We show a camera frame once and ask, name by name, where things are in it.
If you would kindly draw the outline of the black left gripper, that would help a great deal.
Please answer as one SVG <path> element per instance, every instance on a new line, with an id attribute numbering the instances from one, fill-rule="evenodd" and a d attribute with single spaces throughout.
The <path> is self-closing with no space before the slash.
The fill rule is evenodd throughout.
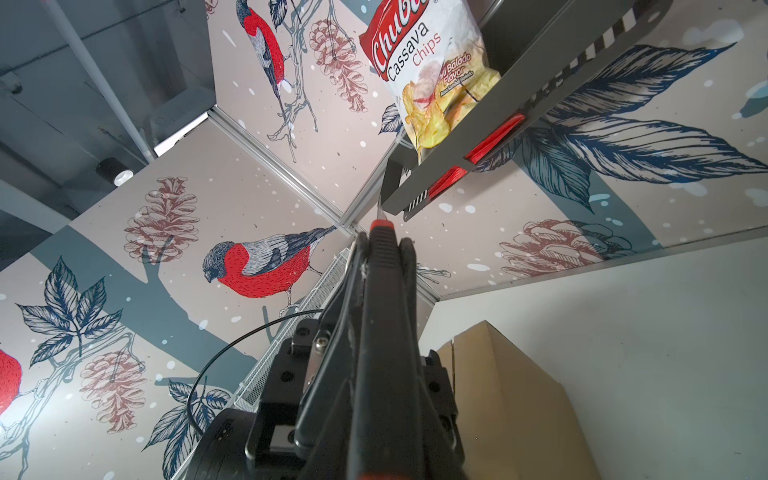
<path id="1" fill-rule="evenodd" d="M 336 472 L 336 381 L 324 366 L 335 330 L 301 320 L 278 348 L 244 447 L 249 474 Z"/>

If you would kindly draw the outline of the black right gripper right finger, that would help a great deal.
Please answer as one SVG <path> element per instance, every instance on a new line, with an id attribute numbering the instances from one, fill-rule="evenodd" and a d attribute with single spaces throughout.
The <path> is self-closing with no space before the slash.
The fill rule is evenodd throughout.
<path id="1" fill-rule="evenodd" d="M 417 256 L 413 242 L 404 238 L 399 244 L 403 267 L 406 309 L 411 335 L 417 336 Z M 416 358 L 418 418 L 421 421 L 424 477 L 426 479 L 463 479 L 464 450 L 457 426 L 458 408 L 449 372 L 437 352 L 423 356 L 418 341 L 411 348 Z"/>

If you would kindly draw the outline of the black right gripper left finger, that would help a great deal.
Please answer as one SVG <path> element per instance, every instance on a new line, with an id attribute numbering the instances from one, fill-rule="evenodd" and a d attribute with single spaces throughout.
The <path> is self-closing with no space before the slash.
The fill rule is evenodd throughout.
<path id="1" fill-rule="evenodd" d="M 310 457 L 340 389 L 356 370 L 367 253 L 368 236 L 360 233 L 352 245 L 344 279 L 319 317 L 307 371 L 311 382 L 299 404 L 295 426 L 295 451 L 301 459 Z"/>

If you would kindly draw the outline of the brown cardboard express box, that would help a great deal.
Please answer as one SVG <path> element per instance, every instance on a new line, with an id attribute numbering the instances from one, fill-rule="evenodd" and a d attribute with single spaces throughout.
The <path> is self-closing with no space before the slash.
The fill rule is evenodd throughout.
<path id="1" fill-rule="evenodd" d="M 454 391 L 471 479 L 597 479 L 563 386 L 482 321 L 437 351 Z"/>

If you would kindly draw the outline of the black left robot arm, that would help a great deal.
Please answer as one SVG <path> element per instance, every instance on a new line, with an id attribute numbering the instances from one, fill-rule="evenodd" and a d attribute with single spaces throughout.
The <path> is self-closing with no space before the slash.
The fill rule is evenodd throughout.
<path id="1" fill-rule="evenodd" d="M 187 479 L 297 479 L 305 460 L 297 452 L 296 427 L 316 342 L 325 342 L 322 314 L 298 321 L 277 345 L 256 382 L 250 410 L 229 407 L 206 428 L 185 471 Z"/>

